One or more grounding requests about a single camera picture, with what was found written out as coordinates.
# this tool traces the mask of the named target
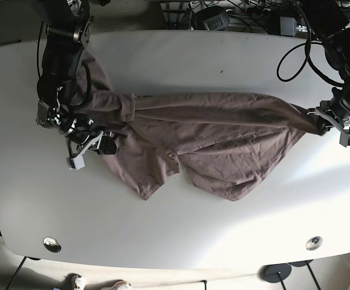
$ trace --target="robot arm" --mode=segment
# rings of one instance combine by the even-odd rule
[[[42,60],[42,75],[37,83],[39,96],[37,123],[44,128],[57,128],[67,138],[71,169],[85,166],[87,150],[115,154],[114,134],[96,126],[85,114],[74,111],[91,101],[91,77],[82,61],[89,42],[93,17],[87,0],[35,0],[33,7],[46,23],[47,45]],[[77,72],[84,66],[88,78],[86,99],[72,105],[77,93]],[[73,153],[71,144],[77,144]]]
[[[341,133],[340,144],[350,146],[350,28],[346,28],[349,21],[335,0],[301,0],[300,5],[325,49],[329,65],[344,81],[342,87],[332,89],[330,101],[321,101],[310,113],[322,117],[325,126],[336,127]]]

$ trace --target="round hole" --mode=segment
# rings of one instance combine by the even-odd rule
[[[306,249],[308,251],[314,251],[314,250],[320,248],[321,244],[322,244],[322,238],[321,237],[312,237],[306,243]]]
[[[53,253],[58,253],[60,251],[60,249],[62,249],[60,243],[52,237],[46,237],[43,240],[43,244],[44,244],[44,247],[48,251],[53,252]]]

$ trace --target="round base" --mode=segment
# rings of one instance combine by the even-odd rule
[[[313,260],[307,260],[307,261],[299,261],[299,262],[293,262],[293,263],[289,263],[290,265],[292,265],[293,267],[304,267],[306,266],[306,262],[308,262],[308,264],[310,264]]]
[[[265,266],[262,269],[260,276],[262,280],[269,283],[279,283],[280,278],[278,277],[277,273],[279,273],[282,281],[284,281],[291,273],[291,266],[289,264]]]

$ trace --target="wrinkled fabric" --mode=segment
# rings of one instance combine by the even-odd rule
[[[110,171],[148,199],[185,165],[193,184],[237,201],[257,186],[305,134],[321,135],[306,110],[249,93],[136,96],[112,92],[92,55],[92,102],[79,112],[118,134],[118,151],[104,155]],[[86,73],[79,70],[80,103]]]

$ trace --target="shoe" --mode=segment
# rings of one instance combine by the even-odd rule
[[[73,278],[71,278],[71,283],[73,284],[73,290],[84,290],[87,281],[86,278],[80,275],[75,275]]]
[[[111,287],[104,287],[101,290],[131,290],[132,285],[123,280],[116,281]]]

